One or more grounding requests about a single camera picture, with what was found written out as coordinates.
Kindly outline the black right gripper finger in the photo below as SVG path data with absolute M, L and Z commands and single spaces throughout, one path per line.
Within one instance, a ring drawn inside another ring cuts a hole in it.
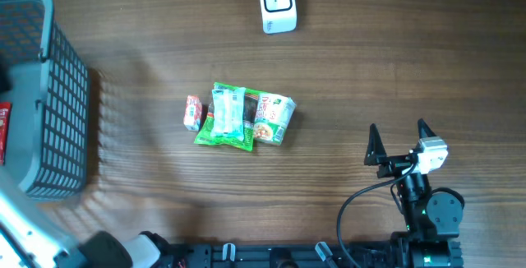
M 377 126 L 373 123 L 369 127 L 369 142 L 364 158 L 364 164 L 367 166 L 380 165 L 387 163 L 387 154 L 382 143 L 381 136 Z
M 418 120 L 418 135 L 420 139 L 436 137 L 436 134 L 429 128 L 423 118 Z

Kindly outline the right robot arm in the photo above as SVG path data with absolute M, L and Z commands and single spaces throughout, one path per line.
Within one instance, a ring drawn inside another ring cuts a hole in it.
M 419 140 L 406 155 L 387 155 L 375 124 L 370 126 L 364 164 L 377 166 L 378 178 L 390 178 L 392 196 L 406 230 L 394 232 L 388 257 L 393 267 L 461 267 L 459 225 L 465 200 L 448 187 L 432 188 L 428 174 L 438 170 L 449 151 L 445 141 L 423 119 Z

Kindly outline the green snack bag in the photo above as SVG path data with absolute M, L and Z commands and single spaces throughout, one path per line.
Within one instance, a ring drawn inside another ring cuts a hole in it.
M 242 88 L 235 85 L 227 85 L 225 83 L 215 82 L 214 89 L 228 89 L 236 90 Z M 218 145 L 229 145 L 236 147 L 241 150 L 252 151 L 254 144 L 253 128 L 255 122 L 256 108 L 258 104 L 259 90 L 246 89 L 244 98 L 244 113 L 243 113 L 243 125 L 244 125 L 244 140 L 239 141 L 234 138 L 217 137 L 212 136 L 211 131 L 214 124 L 214 105 L 213 102 L 209 105 L 208 112 L 205 118 L 202 129 L 198 132 L 195 144 L 218 146 Z

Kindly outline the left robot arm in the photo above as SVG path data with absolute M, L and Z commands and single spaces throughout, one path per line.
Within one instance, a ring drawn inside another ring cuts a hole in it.
M 40 65 L 1 65 L 1 97 L 12 103 L 1 167 L 1 235 L 26 267 L 175 267 L 178 251 L 156 233 L 120 242 L 100 231 L 79 242 L 26 194 L 41 165 Z

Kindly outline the light blue clear packet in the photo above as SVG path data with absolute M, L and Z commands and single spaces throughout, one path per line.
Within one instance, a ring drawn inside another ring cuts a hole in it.
M 214 105 L 214 124 L 212 136 L 244 140 L 244 87 L 236 90 L 212 90 Z

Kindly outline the instant noodle cup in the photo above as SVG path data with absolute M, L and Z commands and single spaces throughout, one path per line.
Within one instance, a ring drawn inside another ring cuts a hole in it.
M 289 97 L 271 93 L 259 94 L 254 138 L 280 146 L 295 108 L 296 104 Z

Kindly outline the red coffee stick sachet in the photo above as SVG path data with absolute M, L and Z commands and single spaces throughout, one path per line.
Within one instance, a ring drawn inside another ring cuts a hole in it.
M 12 104 L 9 102 L 0 103 L 0 164 L 5 163 L 7 147 L 7 132 Z

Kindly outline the small red white carton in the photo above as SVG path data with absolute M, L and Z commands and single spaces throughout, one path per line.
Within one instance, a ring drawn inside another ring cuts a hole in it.
M 188 95 L 183 124 L 189 130 L 198 132 L 201 128 L 202 102 L 196 95 Z

